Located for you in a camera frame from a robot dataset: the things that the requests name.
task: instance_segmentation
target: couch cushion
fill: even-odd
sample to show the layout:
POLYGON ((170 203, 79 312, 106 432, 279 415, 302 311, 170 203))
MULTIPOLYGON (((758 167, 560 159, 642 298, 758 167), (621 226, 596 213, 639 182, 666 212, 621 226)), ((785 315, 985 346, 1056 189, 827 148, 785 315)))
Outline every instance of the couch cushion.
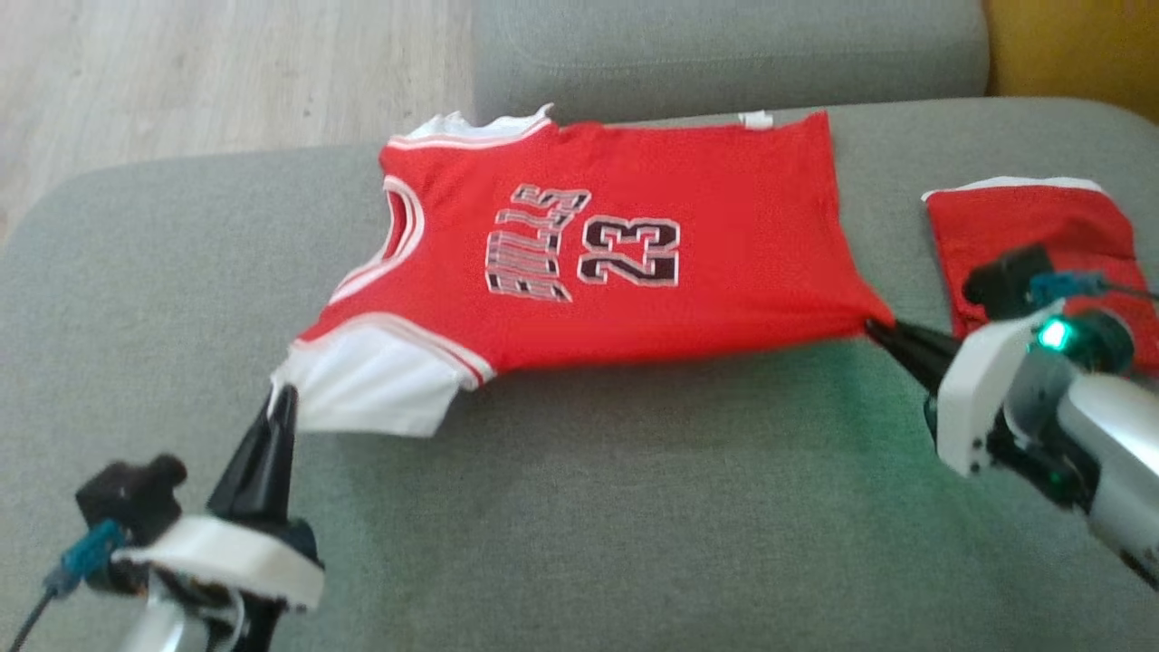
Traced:
MULTIPOLYGON (((948 325, 920 193, 999 174, 1095 178, 1159 278, 1159 130, 1140 118, 965 100, 840 107, 832 126, 850 244, 903 317, 948 325)), ((110 169, 16 228, 0 631, 105 462, 173 452, 199 508, 286 343, 382 239, 377 148, 110 169)), ((1153 650, 1154 594, 1019 478, 939 463, 921 398, 857 342, 516 375, 457 400, 433 440, 304 438, 292 507, 327 594, 275 649, 1153 650)), ((29 650, 115 644, 136 603, 85 593, 29 650)))
POLYGON ((982 95, 978 0, 488 0, 478 117, 656 119, 982 95))

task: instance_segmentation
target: jersey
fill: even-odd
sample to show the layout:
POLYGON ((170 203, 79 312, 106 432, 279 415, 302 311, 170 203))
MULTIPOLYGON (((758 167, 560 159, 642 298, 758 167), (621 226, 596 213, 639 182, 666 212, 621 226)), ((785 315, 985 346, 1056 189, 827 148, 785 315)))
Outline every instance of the jersey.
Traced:
POLYGON ((766 351, 892 321, 838 221, 826 113, 647 129, 560 126, 546 109, 483 127, 438 117, 381 149, 391 234, 276 374, 302 393, 300 427, 308 404, 335 402, 320 427, 428 435, 458 389, 515 369, 766 351), (335 366, 371 398, 311 396, 335 366))

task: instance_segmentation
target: yellow wall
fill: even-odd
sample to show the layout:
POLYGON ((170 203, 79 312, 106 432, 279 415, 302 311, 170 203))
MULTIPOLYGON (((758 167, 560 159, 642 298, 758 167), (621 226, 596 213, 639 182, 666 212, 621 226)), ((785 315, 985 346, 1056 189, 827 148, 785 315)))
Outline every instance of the yellow wall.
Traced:
POLYGON ((1102 100, 1159 122, 1159 0, 986 0, 990 93, 1102 100))

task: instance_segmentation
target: white side panel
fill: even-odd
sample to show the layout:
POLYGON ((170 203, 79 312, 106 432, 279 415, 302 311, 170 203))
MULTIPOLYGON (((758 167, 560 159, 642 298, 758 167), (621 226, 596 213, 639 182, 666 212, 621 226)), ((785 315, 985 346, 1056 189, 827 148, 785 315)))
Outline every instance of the white side panel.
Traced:
POLYGON ((318 608, 326 581, 321 569, 289 545, 213 517, 182 517, 153 545, 118 550, 112 559, 285 600, 291 608, 318 608))
POLYGON ((469 376, 452 360, 374 324, 348 323, 314 343, 294 343, 270 381, 275 393, 298 389, 299 433, 429 438, 469 376))

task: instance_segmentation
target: red fabric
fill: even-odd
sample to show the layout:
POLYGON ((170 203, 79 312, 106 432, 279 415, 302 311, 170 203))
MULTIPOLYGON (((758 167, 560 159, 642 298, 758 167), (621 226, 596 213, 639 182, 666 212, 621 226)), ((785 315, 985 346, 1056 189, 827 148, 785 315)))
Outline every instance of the red fabric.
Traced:
POLYGON ((420 140, 380 155, 404 184, 395 232, 408 191, 421 208, 413 252, 350 293, 409 235, 352 272, 301 340, 391 313, 503 373, 774 350, 892 322, 838 222, 825 113, 772 130, 546 120, 486 147, 420 140))
MULTIPOLYGON (((1051 185, 1016 185, 934 192, 926 199, 954 306, 954 332, 986 322, 981 306, 962 296, 970 271, 1003 252, 1041 242, 1056 270, 1101 270, 1111 283, 1146 287, 1135 258, 1131 222, 1106 193, 1051 185)), ((1159 371, 1159 318, 1154 305, 1120 293, 1067 301, 1074 313, 1098 305, 1123 317, 1135 336, 1136 366, 1159 371)))

